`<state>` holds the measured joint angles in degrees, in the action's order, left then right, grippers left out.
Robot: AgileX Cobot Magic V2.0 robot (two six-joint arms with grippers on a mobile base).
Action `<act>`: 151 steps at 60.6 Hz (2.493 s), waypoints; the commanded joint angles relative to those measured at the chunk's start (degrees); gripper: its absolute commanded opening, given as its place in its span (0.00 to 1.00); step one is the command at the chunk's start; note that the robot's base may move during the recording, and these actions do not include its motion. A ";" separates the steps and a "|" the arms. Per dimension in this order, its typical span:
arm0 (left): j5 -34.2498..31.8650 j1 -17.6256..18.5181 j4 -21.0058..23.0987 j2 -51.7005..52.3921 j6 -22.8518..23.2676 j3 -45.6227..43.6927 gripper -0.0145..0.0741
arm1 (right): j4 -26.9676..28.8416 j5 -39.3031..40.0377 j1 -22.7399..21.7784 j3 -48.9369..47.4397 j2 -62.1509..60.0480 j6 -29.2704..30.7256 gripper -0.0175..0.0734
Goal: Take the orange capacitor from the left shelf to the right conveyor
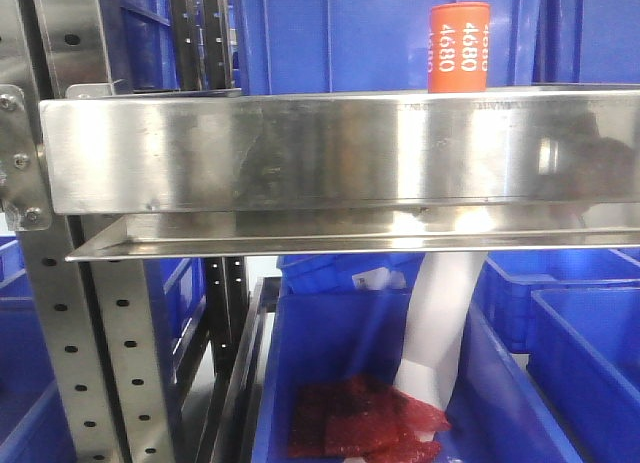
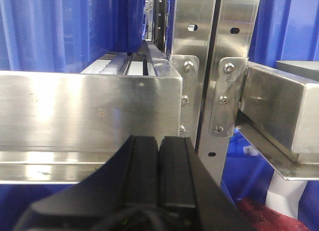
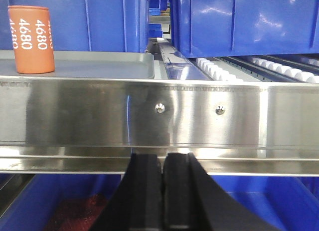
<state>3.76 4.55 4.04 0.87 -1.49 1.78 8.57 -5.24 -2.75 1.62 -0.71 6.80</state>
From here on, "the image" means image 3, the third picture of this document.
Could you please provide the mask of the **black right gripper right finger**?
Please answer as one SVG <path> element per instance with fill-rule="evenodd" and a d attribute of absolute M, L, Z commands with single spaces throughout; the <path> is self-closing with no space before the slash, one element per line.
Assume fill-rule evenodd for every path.
<path fill-rule="evenodd" d="M 167 231 L 275 231 L 227 194 L 192 153 L 169 153 L 163 166 Z"/>

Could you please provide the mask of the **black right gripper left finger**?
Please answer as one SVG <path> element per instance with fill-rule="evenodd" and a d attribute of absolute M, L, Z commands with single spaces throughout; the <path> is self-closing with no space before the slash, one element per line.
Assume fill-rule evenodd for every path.
<path fill-rule="evenodd" d="M 155 154 L 132 154 L 119 187 L 91 231 L 161 231 L 162 175 Z"/>

